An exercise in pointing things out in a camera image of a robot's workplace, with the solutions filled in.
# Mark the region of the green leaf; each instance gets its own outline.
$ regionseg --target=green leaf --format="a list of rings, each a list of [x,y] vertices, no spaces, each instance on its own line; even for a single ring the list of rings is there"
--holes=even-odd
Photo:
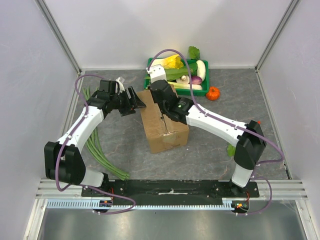
[[[193,75],[194,72],[197,72],[198,65],[196,62],[190,63],[189,68],[190,68],[191,75]],[[165,69],[165,74],[166,74],[166,80],[172,81],[172,80],[181,78],[181,76],[183,75],[188,75],[188,69],[187,69],[187,66],[183,66],[179,69],[176,69],[176,68]]]
[[[199,60],[200,59],[200,50],[195,46],[190,46],[188,49],[189,57],[191,59]]]
[[[226,149],[226,151],[227,151],[229,157],[233,157],[236,153],[236,148],[230,144],[228,146],[228,148]]]

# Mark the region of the green basket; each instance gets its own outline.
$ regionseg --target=green basket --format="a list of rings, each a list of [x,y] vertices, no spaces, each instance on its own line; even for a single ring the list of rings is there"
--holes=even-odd
[[[150,62],[151,62],[152,58],[149,58],[148,60],[148,64],[147,66],[149,66]],[[208,67],[208,62],[202,60],[204,65],[205,65],[205,79],[203,80],[201,86],[202,86],[202,90],[193,90],[193,95],[195,96],[205,96],[207,92],[209,92],[209,88],[210,88],[210,76],[209,76],[209,67]],[[196,60],[192,60],[192,59],[188,59],[187,60],[188,64],[193,64],[196,62]],[[148,86],[150,85],[150,80],[149,79],[145,79],[144,80],[144,89],[147,89]],[[176,88],[176,93],[178,95],[188,95],[190,96],[190,90],[189,89],[179,89]]]

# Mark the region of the black mounting plate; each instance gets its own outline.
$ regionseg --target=black mounting plate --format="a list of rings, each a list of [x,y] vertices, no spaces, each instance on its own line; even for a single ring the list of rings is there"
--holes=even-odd
[[[250,181],[245,192],[232,192],[229,181],[221,180],[109,180],[103,190],[132,198],[138,206],[221,205],[222,198],[258,198],[258,185]],[[82,189],[82,197],[105,197],[104,194]],[[113,205],[128,205],[127,200],[115,197]]]

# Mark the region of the small pumpkin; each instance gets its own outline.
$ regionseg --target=small pumpkin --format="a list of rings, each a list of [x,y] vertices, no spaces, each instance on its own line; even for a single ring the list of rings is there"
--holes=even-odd
[[[205,96],[210,101],[217,100],[220,97],[220,90],[215,86],[211,86]]]

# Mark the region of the gray speckled floor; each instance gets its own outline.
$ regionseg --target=gray speckled floor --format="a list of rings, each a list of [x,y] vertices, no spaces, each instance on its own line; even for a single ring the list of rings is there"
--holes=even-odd
[[[87,71],[115,80],[122,76],[124,86],[133,86],[136,92],[143,90],[145,70],[102,70]],[[212,86],[220,88],[217,101],[206,97],[196,97],[199,104],[241,122],[261,121],[264,135],[275,141],[274,132],[260,86],[253,69],[211,69]],[[99,79],[86,77],[82,87],[92,91],[99,85]],[[78,102],[74,121],[80,115],[83,103]],[[157,154],[151,154],[142,125],[139,110],[136,114],[120,117],[113,111],[98,126],[100,142],[106,157],[118,168],[129,172],[132,179],[222,179],[229,180],[235,168],[233,158],[227,155],[228,143],[202,129],[190,126],[188,143]],[[83,148],[82,157],[88,167],[108,173]],[[261,160],[276,159],[278,154],[269,145]],[[265,164],[257,170],[257,175],[268,179],[287,179],[285,167],[281,163]]]

